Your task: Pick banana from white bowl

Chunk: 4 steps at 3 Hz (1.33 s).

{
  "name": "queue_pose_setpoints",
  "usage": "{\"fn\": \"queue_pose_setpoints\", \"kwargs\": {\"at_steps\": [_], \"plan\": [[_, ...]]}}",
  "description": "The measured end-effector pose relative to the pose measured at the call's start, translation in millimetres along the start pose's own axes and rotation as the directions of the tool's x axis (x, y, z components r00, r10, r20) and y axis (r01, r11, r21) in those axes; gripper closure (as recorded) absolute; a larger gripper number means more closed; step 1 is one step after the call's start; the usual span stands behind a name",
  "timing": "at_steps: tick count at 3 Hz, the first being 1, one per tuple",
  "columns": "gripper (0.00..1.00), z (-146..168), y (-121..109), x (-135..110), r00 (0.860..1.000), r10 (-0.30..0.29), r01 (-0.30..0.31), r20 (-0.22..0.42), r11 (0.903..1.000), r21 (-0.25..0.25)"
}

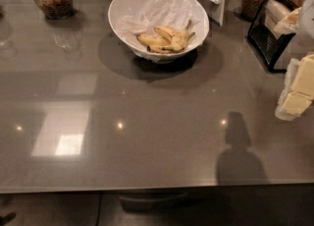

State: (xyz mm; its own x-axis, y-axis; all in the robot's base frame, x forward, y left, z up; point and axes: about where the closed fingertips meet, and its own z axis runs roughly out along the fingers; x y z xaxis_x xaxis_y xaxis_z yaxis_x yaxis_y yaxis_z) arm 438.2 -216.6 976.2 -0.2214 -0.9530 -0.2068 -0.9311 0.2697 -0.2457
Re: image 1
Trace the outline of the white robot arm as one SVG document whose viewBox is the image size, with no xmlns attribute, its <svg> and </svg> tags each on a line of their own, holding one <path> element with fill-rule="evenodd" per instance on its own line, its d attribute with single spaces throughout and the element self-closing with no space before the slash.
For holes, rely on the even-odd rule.
<svg viewBox="0 0 314 226">
<path fill-rule="evenodd" d="M 292 121 L 300 117 L 314 100 L 314 0 L 305 0 L 296 22 L 296 40 L 307 52 L 301 59 L 291 59 L 284 89 L 275 116 Z"/>
</svg>

